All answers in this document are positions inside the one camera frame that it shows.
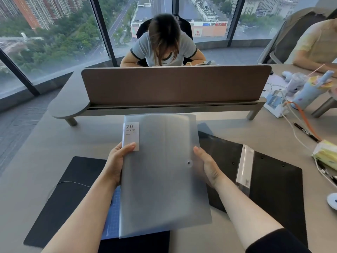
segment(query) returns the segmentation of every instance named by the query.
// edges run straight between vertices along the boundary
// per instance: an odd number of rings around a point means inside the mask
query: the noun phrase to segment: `hand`
[[[122,142],[120,142],[114,149],[111,150],[101,174],[112,179],[113,183],[118,186],[121,180],[123,157],[127,153],[132,152],[135,147],[136,143],[133,142],[122,148]]]
[[[219,169],[213,158],[205,152],[201,147],[195,146],[193,148],[194,153],[201,160],[204,161],[204,171],[212,187],[215,187],[220,177],[224,176],[224,173]]]

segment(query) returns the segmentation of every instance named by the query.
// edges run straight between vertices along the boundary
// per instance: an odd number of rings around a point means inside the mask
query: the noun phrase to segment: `blue cutting mat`
[[[121,187],[118,186],[112,196],[111,205],[104,224],[102,240],[118,238],[119,236],[119,205]]]

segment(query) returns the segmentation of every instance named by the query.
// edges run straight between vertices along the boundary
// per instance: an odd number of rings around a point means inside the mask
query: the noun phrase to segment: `office chair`
[[[260,55],[257,63],[283,64],[309,26],[323,21],[332,10],[306,8],[287,17],[282,27]]]
[[[178,20],[181,31],[185,32],[188,35],[188,37],[193,40],[191,24],[187,20],[184,20],[183,18],[181,18],[179,15],[174,15],[174,17]],[[139,27],[136,33],[137,39],[139,39],[145,32],[147,32],[147,30],[149,29],[151,20],[152,19],[149,19],[141,24],[141,26]],[[184,58],[183,65],[186,65],[187,62],[191,62],[191,61],[192,60],[189,58]],[[140,66],[148,66],[148,64],[146,63],[146,59],[141,59],[140,61],[138,61],[138,64]]]

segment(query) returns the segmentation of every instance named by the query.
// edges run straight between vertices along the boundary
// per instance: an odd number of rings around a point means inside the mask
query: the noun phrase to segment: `woman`
[[[337,64],[332,63],[337,58],[337,9],[325,21],[310,26],[289,55],[286,64],[316,70],[325,73],[335,71],[337,77]]]
[[[146,59],[148,66],[182,66],[184,58],[196,65],[206,61],[205,56],[196,47],[171,14],[155,16],[149,30],[135,43],[121,62],[121,67],[138,67],[137,62]]]
[[[122,148],[121,142],[111,150],[102,173],[42,253],[98,251],[112,195],[120,183],[123,157],[133,151],[135,146],[136,143],[131,143]],[[243,194],[222,173],[209,154],[202,148],[194,147],[193,150],[204,161],[204,172],[211,186],[217,190],[247,253],[310,252],[281,224]]]

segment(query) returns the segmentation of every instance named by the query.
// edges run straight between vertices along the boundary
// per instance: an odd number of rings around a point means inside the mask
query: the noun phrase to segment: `tree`
[[[231,2],[224,2],[221,4],[220,11],[224,14],[231,14],[232,13],[232,3]]]

